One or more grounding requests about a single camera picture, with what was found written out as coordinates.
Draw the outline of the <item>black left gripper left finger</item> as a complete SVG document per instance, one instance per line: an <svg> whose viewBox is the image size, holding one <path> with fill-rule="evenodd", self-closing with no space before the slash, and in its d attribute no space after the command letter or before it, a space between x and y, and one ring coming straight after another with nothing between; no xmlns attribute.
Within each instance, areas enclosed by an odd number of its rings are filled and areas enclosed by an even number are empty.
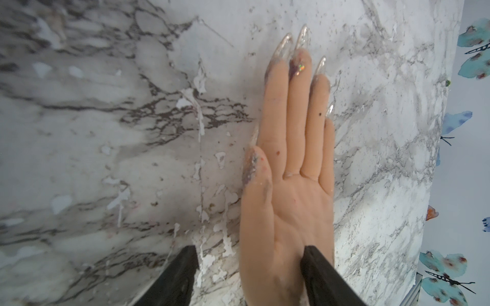
<svg viewBox="0 0 490 306"><path fill-rule="evenodd" d="M149 289L134 303L136 306L187 306L191 302L199 260L195 246L186 246Z"/></svg>

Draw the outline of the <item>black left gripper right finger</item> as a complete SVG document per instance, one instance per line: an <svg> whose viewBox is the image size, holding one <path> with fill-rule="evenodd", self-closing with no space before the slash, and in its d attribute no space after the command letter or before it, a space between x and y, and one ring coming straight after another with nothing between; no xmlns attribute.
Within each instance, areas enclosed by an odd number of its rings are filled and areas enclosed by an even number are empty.
<svg viewBox="0 0 490 306"><path fill-rule="evenodd" d="M311 306L366 306L315 246L306 246L300 263Z"/></svg>

